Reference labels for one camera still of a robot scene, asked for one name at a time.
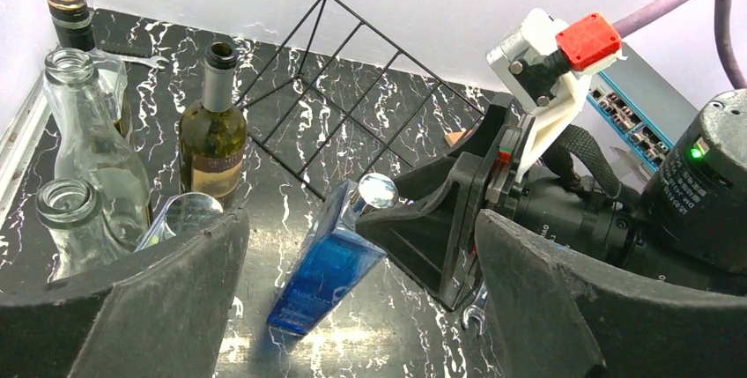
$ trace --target bolt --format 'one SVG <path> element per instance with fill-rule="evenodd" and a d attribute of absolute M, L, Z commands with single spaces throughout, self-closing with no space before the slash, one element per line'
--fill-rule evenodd
<path fill-rule="evenodd" d="M 511 65 L 508 66 L 508 72 L 514 75 L 521 74 L 522 70 L 524 70 L 524 66 L 521 65 L 519 61 L 513 61 Z"/>

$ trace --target green glass bottle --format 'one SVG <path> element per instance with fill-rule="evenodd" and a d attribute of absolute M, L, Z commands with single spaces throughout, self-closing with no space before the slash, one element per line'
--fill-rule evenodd
<path fill-rule="evenodd" d="M 231 101 L 237 62 L 228 43 L 207 48 L 203 97 L 184 111 L 177 128 L 181 193 L 205 193 L 224 209 L 239 185 L 247 144 L 247 120 Z"/>

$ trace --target wrench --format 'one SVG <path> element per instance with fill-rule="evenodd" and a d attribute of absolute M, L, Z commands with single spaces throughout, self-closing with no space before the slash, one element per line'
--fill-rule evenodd
<path fill-rule="evenodd" d="M 477 329 L 477 334 L 482 336 L 487 328 L 487 321 L 485 320 L 485 304 L 488 302 L 488 287 L 485 286 L 485 282 L 480 286 L 477 291 L 472 304 L 464 308 L 462 311 L 462 326 L 464 329 L 470 327 L 470 319 L 475 319 L 479 322 L 480 328 Z"/>
<path fill-rule="evenodd" d="M 145 65 L 151 68 L 156 68 L 158 70 L 165 70 L 166 66 L 168 65 L 168 59 L 166 59 L 163 56 L 151 56 L 150 58 L 138 58 L 137 56 L 126 56 L 126 55 L 119 55 L 119 57 L 125 62 L 125 63 L 139 63 L 141 65 Z"/>

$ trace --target marble surface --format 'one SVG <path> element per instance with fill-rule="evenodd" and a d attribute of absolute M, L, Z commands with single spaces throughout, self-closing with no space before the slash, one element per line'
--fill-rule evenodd
<path fill-rule="evenodd" d="M 171 62 L 161 72 L 142 65 L 128 67 L 135 145 L 152 180 L 152 203 L 158 211 L 178 192 L 175 124 L 185 107 L 200 96 L 200 61 L 207 45 L 230 39 L 239 49 L 235 95 L 256 77 L 277 47 L 105 10 L 96 11 L 94 26 L 98 40 L 151 46 L 154 54 Z M 282 51 L 248 100 L 287 81 L 301 57 L 299 50 Z M 310 54 L 304 77 L 316 77 L 328 60 Z M 444 132 L 463 130 L 479 115 L 444 89 L 427 96 L 432 79 L 391 70 L 374 83 L 380 72 L 371 65 L 335 60 L 315 82 L 331 101 L 317 91 L 308 93 L 270 135 L 302 88 L 301 83 L 287 85 L 247 109 L 250 132 L 267 139 L 266 145 L 294 169 L 300 170 L 321 147 L 301 174 L 326 193 L 344 177 L 358 178 L 378 155 L 373 164 L 376 172 L 396 175 L 409 170 L 447 148 Z M 346 118 L 344 110 L 354 105 L 356 93 L 372 84 L 373 90 Z M 455 87 L 480 107 L 486 107 L 492 96 L 477 88 Z M 408 121 L 423 99 L 423 106 Z M 402 133 L 384 150 L 400 128 Z M 331 139 L 322 146 L 328 136 Z M 59 139 L 50 118 L 0 229 L 0 291 L 4 293 L 46 283 L 55 264 L 55 246 L 36 218 L 34 197 L 53 176 Z M 481 337 L 474 327 L 462 330 L 458 312 L 444 311 L 388 260 L 304 339 L 292 341 L 268 330 L 265 318 L 273 294 L 285 283 L 285 272 L 321 200 L 255 143 L 248 146 L 237 198 L 244 198 L 252 211 L 251 238 L 214 376 L 503 375 L 503 353 L 490 330 Z"/>

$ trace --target silver bottle cap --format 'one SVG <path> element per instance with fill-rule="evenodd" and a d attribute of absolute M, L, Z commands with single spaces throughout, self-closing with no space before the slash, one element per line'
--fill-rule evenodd
<path fill-rule="evenodd" d="M 351 196 L 353 212 L 363 215 L 374 209 L 387 209 L 399 200 L 399 193 L 392 180 L 383 174 L 370 173 L 363 176 Z"/>

